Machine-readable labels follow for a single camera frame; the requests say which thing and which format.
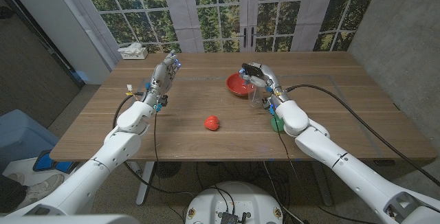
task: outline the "tissue box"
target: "tissue box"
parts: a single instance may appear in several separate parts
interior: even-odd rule
[[[147,51],[145,47],[141,49],[141,52],[139,54],[129,55],[129,54],[125,54],[124,52],[121,52],[123,59],[145,59],[146,55],[148,54],[149,51]]]

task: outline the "red bowl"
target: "red bowl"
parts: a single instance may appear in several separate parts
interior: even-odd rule
[[[226,86],[236,96],[246,96],[248,94],[248,86],[245,85],[245,81],[240,78],[240,73],[232,74],[226,80]]]

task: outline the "green object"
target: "green object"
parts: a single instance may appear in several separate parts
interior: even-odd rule
[[[272,128],[274,129],[275,132],[281,132],[284,131],[284,121],[282,119],[280,119],[277,115],[274,115],[271,119],[270,119],[270,124],[272,125]]]

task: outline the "clear plastic cup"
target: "clear plastic cup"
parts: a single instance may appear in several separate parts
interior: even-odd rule
[[[249,104],[251,107],[261,107],[263,104],[263,95],[262,90],[258,87],[255,87],[253,84],[249,84],[247,86],[247,97],[249,99]]]

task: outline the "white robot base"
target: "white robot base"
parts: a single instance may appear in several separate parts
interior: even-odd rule
[[[266,191],[250,183],[227,181],[200,192],[188,206],[185,219],[186,224],[281,224],[283,213],[275,198]]]

